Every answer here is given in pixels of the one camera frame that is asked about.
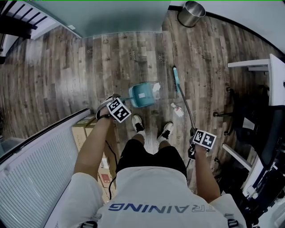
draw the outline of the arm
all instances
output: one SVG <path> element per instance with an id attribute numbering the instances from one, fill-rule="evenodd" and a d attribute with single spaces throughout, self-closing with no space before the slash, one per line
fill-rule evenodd
<path id="1" fill-rule="evenodd" d="M 206 149 L 195 145 L 197 195 L 207 203 L 221 196 L 220 188 L 216 182 L 206 157 Z"/>
<path id="2" fill-rule="evenodd" d="M 109 113 L 107 107 L 101 110 L 101 115 L 107 113 Z M 111 123 L 111 118 L 98 120 L 78 154 L 74 174 L 79 172 L 86 173 L 98 180 L 98 169 L 103 157 L 105 140 Z"/>

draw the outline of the wrist strap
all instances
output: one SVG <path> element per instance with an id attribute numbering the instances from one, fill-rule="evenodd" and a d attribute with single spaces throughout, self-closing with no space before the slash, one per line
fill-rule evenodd
<path id="1" fill-rule="evenodd" d="M 99 120 L 101 118 L 110 118 L 111 116 L 112 116 L 111 114 L 102 115 L 102 116 L 99 116 L 99 118 L 97 120 Z"/>

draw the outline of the white t-shirt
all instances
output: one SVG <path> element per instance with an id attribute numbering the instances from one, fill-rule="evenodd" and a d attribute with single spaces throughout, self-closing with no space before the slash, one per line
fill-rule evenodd
<path id="1" fill-rule="evenodd" d="M 90 220 L 99 228 L 246 228 L 231 195 L 208 204 L 189 190 L 177 170 L 130 167 L 118 172 L 116 184 L 116 196 L 103 205 L 97 181 L 88 174 L 74 174 L 59 228 L 77 228 Z"/>

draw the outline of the black shorts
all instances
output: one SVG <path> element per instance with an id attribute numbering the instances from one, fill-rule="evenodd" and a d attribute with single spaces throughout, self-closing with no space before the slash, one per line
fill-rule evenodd
<path id="1" fill-rule="evenodd" d="M 158 166 L 176 169 L 187 178 L 187 171 L 182 158 L 175 147 L 164 147 L 156 154 L 147 153 L 142 143 L 131 139 L 126 143 L 119 160 L 116 173 L 128 167 Z"/>

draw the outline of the person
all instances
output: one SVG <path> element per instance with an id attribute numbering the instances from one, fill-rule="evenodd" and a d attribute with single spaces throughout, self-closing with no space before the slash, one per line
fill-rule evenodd
<path id="1" fill-rule="evenodd" d="M 108 113 L 103 108 L 100 116 Z M 168 141 L 173 123 L 165 125 L 157 139 L 159 151 L 152 155 L 144 149 L 146 133 L 138 115 L 132 117 L 137 134 L 118 162 L 116 196 L 103 205 L 97 176 L 111 123 L 111 118 L 99 118 L 78 154 L 59 228 L 246 228 L 232 196 L 220 195 L 206 150 L 195 146 L 195 195 L 187 186 L 184 162 Z"/>

